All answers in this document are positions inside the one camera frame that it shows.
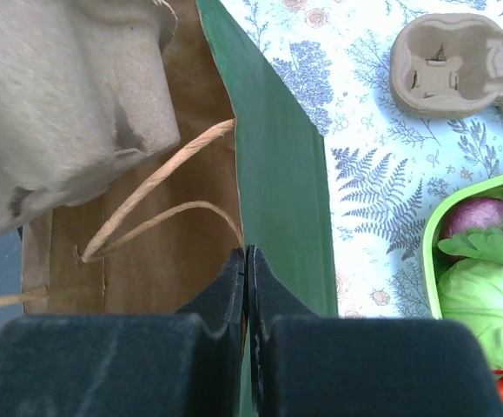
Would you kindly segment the round green cabbage toy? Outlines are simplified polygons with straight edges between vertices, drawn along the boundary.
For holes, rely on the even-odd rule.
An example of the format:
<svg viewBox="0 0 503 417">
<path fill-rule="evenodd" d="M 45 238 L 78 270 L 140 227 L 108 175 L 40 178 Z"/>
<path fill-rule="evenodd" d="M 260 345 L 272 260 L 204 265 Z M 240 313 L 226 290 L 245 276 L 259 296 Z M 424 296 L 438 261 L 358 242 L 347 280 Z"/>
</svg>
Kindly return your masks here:
<svg viewBox="0 0 503 417">
<path fill-rule="evenodd" d="M 438 280 L 437 293 L 442 317 L 469 328 L 489 367 L 503 371 L 503 265 L 459 261 Z"/>
</svg>

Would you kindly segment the brown green paper bag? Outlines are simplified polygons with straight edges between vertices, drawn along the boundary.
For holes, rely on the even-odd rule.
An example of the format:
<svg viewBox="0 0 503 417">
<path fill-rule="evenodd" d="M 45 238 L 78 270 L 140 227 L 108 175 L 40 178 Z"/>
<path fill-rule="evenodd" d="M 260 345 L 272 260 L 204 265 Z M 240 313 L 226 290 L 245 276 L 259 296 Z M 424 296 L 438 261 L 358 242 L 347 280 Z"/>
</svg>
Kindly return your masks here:
<svg viewBox="0 0 503 417">
<path fill-rule="evenodd" d="M 337 312 L 324 141 L 221 1 L 164 1 L 179 143 L 84 204 L 24 224 L 25 315 L 169 315 L 245 256 L 240 406 L 254 414 L 247 252 L 315 314 Z"/>
</svg>

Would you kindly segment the purple onion toy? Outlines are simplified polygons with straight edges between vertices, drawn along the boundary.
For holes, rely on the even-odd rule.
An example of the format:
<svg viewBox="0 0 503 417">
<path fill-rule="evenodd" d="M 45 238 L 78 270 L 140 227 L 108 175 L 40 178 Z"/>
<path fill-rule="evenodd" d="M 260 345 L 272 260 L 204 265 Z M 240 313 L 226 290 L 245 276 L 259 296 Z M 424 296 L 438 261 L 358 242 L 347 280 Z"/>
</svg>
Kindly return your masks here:
<svg viewBox="0 0 503 417">
<path fill-rule="evenodd" d="M 449 239 L 464 234 L 470 228 L 501 227 L 503 200 L 490 197 L 474 197 L 454 205 L 444 216 L 440 238 Z"/>
</svg>

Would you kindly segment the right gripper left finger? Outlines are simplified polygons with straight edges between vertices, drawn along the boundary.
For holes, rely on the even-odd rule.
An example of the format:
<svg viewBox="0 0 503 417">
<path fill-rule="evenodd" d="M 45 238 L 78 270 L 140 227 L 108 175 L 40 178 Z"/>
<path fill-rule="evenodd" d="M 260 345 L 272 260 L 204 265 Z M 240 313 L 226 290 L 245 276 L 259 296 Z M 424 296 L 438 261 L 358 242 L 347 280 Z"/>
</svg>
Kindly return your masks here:
<svg viewBox="0 0 503 417">
<path fill-rule="evenodd" d="M 245 256 L 169 315 L 25 315 L 0 331 L 0 416 L 236 416 Z"/>
</svg>

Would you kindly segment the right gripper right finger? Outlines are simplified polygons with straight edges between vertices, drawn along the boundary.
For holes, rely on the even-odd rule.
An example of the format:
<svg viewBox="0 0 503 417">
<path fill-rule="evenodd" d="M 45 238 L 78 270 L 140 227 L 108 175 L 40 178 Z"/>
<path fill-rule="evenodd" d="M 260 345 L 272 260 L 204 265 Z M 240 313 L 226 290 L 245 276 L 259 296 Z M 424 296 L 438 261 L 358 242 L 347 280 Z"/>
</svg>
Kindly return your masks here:
<svg viewBox="0 0 503 417">
<path fill-rule="evenodd" d="M 246 268 L 260 416 L 503 416 L 480 344 L 458 322 L 321 317 L 260 249 Z"/>
</svg>

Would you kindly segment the green plastic basket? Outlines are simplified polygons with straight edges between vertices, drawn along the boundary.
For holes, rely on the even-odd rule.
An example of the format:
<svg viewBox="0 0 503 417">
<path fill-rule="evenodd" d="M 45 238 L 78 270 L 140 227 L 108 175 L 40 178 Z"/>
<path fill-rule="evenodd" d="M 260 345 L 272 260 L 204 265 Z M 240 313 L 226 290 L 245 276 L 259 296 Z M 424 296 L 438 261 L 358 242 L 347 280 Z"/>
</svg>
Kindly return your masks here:
<svg viewBox="0 0 503 417">
<path fill-rule="evenodd" d="M 440 302 L 437 292 L 437 281 L 451 266 L 447 257 L 442 254 L 437 243 L 440 241 L 440 225 L 447 212 L 457 203 L 471 197 L 495 197 L 503 199 L 503 175 L 475 183 L 464 189 L 454 191 L 449 197 L 436 206 L 429 216 L 421 240 L 420 256 L 422 261 L 427 304 L 431 316 L 441 319 Z"/>
</svg>

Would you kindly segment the brown pulp cup carrier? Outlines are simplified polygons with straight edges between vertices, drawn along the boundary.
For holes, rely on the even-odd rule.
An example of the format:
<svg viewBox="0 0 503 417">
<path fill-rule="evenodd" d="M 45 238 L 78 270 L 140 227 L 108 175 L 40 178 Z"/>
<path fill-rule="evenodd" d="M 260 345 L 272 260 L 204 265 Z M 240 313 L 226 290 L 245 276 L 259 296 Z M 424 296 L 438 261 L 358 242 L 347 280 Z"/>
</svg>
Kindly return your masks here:
<svg viewBox="0 0 503 417">
<path fill-rule="evenodd" d="M 179 143 L 164 1 L 0 1 L 0 234 Z"/>
</svg>

